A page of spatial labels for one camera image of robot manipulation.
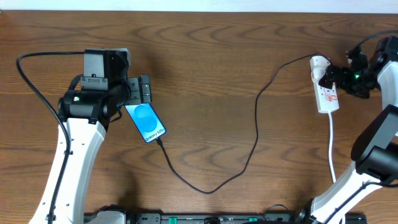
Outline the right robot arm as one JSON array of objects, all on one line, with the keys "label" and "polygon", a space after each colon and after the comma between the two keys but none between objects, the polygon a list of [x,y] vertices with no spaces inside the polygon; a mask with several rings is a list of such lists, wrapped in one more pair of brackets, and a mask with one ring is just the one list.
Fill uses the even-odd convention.
[{"label": "right robot arm", "polygon": [[311,79],[319,113],[338,109],[336,91],[344,90],[368,99],[377,88],[382,93],[382,111],[358,136],[351,162],[331,187],[310,201],[298,223],[339,223],[358,202],[377,189],[396,188],[397,144],[397,37],[394,30],[382,38],[371,58],[361,46],[346,53],[348,67],[332,65],[323,55],[310,59]]}]

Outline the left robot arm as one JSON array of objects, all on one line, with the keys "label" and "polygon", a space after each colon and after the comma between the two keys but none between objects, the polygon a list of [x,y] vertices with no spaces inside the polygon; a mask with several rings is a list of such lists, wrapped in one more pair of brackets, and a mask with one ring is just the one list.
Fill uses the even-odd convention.
[{"label": "left robot arm", "polygon": [[152,101],[147,75],[128,77],[126,48],[86,49],[83,73],[69,84],[55,112],[58,140],[44,194],[31,223],[83,223],[98,150],[123,106]]}]

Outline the white USB charger adapter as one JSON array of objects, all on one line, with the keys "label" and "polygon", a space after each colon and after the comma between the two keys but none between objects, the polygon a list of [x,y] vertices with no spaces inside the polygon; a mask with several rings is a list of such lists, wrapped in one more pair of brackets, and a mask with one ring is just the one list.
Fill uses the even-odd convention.
[{"label": "white USB charger adapter", "polygon": [[327,66],[316,66],[312,67],[311,79],[314,83],[319,83],[319,81],[325,76]]}]

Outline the blue Galaxy smartphone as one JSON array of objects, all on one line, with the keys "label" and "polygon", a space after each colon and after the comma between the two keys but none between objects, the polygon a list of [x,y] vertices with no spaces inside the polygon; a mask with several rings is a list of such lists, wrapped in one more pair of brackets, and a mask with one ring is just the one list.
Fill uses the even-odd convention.
[{"label": "blue Galaxy smartphone", "polygon": [[155,141],[167,132],[151,104],[127,105],[125,109],[146,143]]}]

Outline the white power strip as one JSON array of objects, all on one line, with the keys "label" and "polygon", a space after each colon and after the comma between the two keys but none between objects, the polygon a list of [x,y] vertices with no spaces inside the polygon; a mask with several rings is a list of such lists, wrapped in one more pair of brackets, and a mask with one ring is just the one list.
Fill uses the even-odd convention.
[{"label": "white power strip", "polygon": [[[329,66],[331,63],[323,56],[313,56],[310,59],[310,68],[316,66]],[[333,84],[332,89],[321,87],[317,83],[313,83],[315,100],[317,102],[317,110],[319,113],[327,114],[339,109],[336,87]]]}]

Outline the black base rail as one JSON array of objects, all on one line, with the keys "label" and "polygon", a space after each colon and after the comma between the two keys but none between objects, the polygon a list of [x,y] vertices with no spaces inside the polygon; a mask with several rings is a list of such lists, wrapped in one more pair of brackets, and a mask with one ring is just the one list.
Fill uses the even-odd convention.
[{"label": "black base rail", "polygon": [[238,223],[293,223],[294,216],[287,212],[271,212],[266,215],[161,215],[137,213],[126,215],[117,211],[102,211],[85,215],[85,223],[130,223],[130,224],[238,224]]}]

